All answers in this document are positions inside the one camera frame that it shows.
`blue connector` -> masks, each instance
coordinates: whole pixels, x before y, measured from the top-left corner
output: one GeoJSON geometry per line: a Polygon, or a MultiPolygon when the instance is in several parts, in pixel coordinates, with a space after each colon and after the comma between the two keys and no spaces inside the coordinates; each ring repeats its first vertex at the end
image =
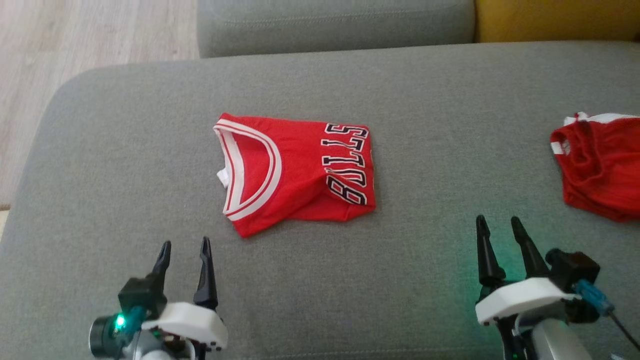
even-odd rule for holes
{"type": "Polygon", "coordinates": [[[593,305],[600,316],[609,316],[615,309],[607,297],[587,280],[579,280],[574,287],[575,292],[589,304],[593,305]]]}

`folded red shorts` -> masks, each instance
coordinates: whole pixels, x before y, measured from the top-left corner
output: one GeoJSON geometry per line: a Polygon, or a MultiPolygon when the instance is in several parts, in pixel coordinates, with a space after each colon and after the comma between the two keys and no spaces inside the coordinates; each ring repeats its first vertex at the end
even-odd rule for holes
{"type": "Polygon", "coordinates": [[[242,237],[284,220],[347,221],[376,208],[371,132],[328,124],[222,114],[223,213],[242,237]]]}
{"type": "Polygon", "coordinates": [[[640,218],[640,117],[577,113],[551,134],[567,204],[615,221],[640,218]]]}

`gray sofa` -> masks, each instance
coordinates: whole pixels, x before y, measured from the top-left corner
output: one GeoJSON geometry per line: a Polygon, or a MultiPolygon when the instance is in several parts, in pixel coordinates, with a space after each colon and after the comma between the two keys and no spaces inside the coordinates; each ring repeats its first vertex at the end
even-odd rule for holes
{"type": "MultiPolygon", "coordinates": [[[[250,47],[220,41],[206,54],[250,47]]],[[[206,235],[230,333],[210,358],[496,359],[497,330],[474,313],[480,213],[509,278],[524,278],[509,226],[518,215],[542,252],[599,262],[599,287],[639,334],[640,230],[568,207],[548,145],[576,111],[640,113],[639,62],[638,44],[547,42],[84,73],[51,101],[0,241],[0,358],[90,359],[91,322],[118,310],[119,289],[165,240],[166,296],[191,300],[206,235]],[[241,240],[216,179],[224,161],[211,128],[224,111],[367,124],[378,209],[241,240]]],[[[595,359],[635,355],[608,319],[575,330],[595,359]]]]}

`red jersey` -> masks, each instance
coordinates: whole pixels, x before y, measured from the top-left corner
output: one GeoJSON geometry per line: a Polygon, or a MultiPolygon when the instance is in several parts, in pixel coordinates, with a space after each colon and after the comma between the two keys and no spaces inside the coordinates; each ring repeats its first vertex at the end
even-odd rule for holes
{"type": "Polygon", "coordinates": [[[242,237],[286,218],[347,221],[376,208],[369,128],[222,114],[223,213],[242,237]]]}

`stitching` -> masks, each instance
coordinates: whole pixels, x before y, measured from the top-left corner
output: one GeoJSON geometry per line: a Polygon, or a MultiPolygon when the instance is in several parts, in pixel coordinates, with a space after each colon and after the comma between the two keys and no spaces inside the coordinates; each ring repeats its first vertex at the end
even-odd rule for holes
{"type": "Polygon", "coordinates": [[[354,351],[334,351],[334,352],[306,352],[300,354],[284,354],[273,355],[266,357],[237,357],[237,360],[266,360],[266,359],[293,359],[296,357],[328,357],[328,356],[351,356],[352,359],[356,359],[360,356],[385,356],[385,357],[403,357],[410,356],[410,353],[425,353],[425,352],[449,352],[452,350],[488,350],[495,349],[495,347],[447,347],[447,348],[397,348],[397,349],[385,349],[385,350],[354,350],[354,351]]]}
{"type": "Polygon", "coordinates": [[[390,12],[371,12],[371,13],[354,13],[354,14],[336,14],[336,15],[323,15],[323,16],[299,16],[299,17],[284,17],[276,19],[261,19],[261,20],[233,20],[222,17],[219,13],[211,12],[211,14],[222,22],[231,25],[252,25],[252,26],[267,26],[278,22],[287,23],[302,23],[302,22],[330,22],[340,21],[342,19],[357,19],[357,18],[374,18],[374,17],[399,17],[402,15],[420,15],[423,13],[432,13],[445,11],[450,8],[458,7],[460,4],[452,4],[444,8],[432,9],[432,10],[393,10],[390,12]]]}

